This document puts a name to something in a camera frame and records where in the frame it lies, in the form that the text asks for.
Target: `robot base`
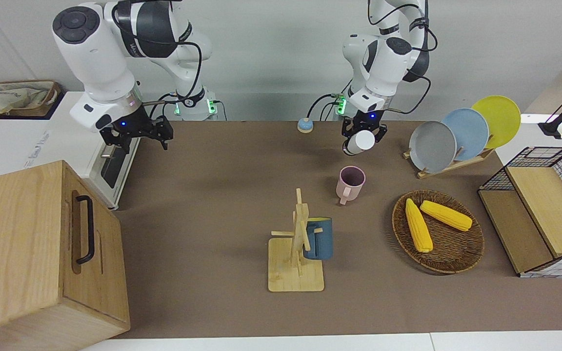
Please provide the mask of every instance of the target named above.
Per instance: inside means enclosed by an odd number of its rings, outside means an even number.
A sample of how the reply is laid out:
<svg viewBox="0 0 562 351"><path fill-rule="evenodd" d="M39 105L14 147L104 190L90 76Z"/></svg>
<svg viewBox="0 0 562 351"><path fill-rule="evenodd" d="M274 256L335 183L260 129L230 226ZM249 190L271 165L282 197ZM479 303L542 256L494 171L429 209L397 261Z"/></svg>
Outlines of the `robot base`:
<svg viewBox="0 0 562 351"><path fill-rule="evenodd" d="M167 113L166 118L168 120L216 120L217 111L214 110L210 113L208 101L216 100L216 94L205 89L205 96L197 103L194 107L187 107L183 102L179 103L179 114L174 113L174 111Z"/></svg>

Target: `woven tray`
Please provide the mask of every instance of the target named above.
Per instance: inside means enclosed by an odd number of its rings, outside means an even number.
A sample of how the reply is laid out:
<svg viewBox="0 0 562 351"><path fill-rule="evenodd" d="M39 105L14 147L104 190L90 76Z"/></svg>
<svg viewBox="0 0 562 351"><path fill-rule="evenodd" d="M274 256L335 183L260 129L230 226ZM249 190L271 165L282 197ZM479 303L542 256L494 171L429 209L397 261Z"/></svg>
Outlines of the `woven tray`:
<svg viewBox="0 0 562 351"><path fill-rule="evenodd" d="M420 206L423 200L430 200L466 214L472 218L472 227L469 231L462 232L422 213L433 239L433 251L419 253L413 245L404 214L404 203L408 198L417 206ZM437 191L417 190L402 195L394 206L392 226L396 239L406 254L432 271L448 274L464 272L480 261L484 251L482 230L472 213L454 198Z"/></svg>

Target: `green indicator light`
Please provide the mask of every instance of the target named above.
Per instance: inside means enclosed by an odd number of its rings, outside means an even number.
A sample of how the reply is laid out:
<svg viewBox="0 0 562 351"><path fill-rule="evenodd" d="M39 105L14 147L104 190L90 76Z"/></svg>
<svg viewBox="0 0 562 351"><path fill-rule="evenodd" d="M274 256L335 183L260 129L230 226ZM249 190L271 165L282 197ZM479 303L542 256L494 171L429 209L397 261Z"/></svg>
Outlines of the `green indicator light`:
<svg viewBox="0 0 562 351"><path fill-rule="evenodd" d="M214 114L216 113L216 105L211 102L209 99L207 100L207 107L209 107L209 113Z"/></svg>
<svg viewBox="0 0 562 351"><path fill-rule="evenodd" d="M346 112L346 99L341 97L337 103L337 114L343 115Z"/></svg>

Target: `mug handle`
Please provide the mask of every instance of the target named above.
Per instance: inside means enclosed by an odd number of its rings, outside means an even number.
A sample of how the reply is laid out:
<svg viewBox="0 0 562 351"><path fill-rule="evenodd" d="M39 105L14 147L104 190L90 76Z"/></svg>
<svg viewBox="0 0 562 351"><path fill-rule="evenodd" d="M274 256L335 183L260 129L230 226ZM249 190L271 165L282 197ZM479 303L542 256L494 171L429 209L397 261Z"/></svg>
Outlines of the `mug handle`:
<svg viewBox="0 0 562 351"><path fill-rule="evenodd" d="M348 200L348 196L350 195L350 190L351 189L349 187L344 188L344 193L341 195L341 198L340 198L340 204L341 205L346 204L346 201Z"/></svg>

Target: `pink mug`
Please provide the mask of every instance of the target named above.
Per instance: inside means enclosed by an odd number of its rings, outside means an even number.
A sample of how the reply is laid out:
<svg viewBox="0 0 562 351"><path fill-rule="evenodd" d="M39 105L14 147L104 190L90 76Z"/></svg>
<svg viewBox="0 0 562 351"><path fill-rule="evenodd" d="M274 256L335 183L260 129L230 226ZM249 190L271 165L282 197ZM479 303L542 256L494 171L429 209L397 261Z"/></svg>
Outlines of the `pink mug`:
<svg viewBox="0 0 562 351"><path fill-rule="evenodd" d="M361 168L355 166L342 168L337 180L337 189L335 189L340 198L340 204L345 205L347 201L355 200L363 183L365 183L365 173Z"/></svg>

